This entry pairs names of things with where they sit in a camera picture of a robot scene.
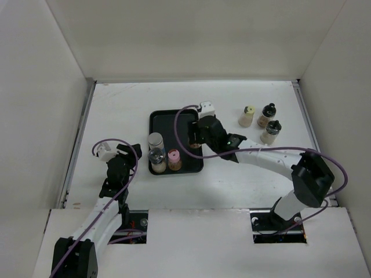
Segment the white lid orange label jar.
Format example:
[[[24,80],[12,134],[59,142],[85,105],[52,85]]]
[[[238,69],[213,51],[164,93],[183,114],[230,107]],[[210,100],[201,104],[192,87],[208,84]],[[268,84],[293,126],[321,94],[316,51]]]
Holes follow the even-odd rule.
[[[200,148],[201,146],[202,146],[202,145],[201,145],[201,144],[198,144],[198,143],[190,144],[190,147],[191,147],[191,148],[194,148],[194,149]]]

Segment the black silver cap shaker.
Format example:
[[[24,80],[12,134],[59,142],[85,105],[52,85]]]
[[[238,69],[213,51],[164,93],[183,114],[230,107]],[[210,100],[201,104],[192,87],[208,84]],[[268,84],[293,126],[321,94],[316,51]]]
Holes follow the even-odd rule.
[[[153,132],[148,135],[147,138],[148,145],[150,149],[159,148],[164,149],[163,137],[160,133]]]

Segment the yellow cap spice bottle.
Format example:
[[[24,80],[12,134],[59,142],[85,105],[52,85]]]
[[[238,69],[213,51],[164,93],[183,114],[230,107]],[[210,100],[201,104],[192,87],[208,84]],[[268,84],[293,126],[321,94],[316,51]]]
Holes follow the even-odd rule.
[[[248,128],[252,124],[255,113],[255,107],[252,105],[246,106],[238,119],[238,123],[241,127]]]

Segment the pink cap spice bottle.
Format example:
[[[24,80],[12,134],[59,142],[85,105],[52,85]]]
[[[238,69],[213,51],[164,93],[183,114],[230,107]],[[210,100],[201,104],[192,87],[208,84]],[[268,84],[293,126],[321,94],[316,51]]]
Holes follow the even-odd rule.
[[[168,167],[172,171],[179,171],[182,167],[180,152],[177,149],[171,149],[168,152]]]

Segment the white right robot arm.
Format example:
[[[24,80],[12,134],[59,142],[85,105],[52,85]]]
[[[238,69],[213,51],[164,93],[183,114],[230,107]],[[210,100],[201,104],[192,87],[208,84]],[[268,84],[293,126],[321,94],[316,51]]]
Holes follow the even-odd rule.
[[[222,159],[251,164],[280,174],[290,180],[293,189],[280,197],[268,215],[257,221],[282,231],[293,223],[296,215],[306,207],[318,208],[334,182],[334,175],[326,162],[315,151],[302,149],[270,151],[267,146],[245,136],[226,132],[214,116],[205,116],[188,124],[190,145],[206,144]]]

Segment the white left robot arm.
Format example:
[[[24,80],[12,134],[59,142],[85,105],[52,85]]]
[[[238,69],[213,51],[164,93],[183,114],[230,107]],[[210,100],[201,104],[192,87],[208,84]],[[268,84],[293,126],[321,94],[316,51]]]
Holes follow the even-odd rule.
[[[106,178],[92,211],[69,237],[61,237],[54,245],[51,277],[97,277],[99,259],[116,231],[130,224],[126,203],[128,187],[137,174],[143,153],[140,144],[130,145],[117,139],[98,141],[93,156],[107,165]]]

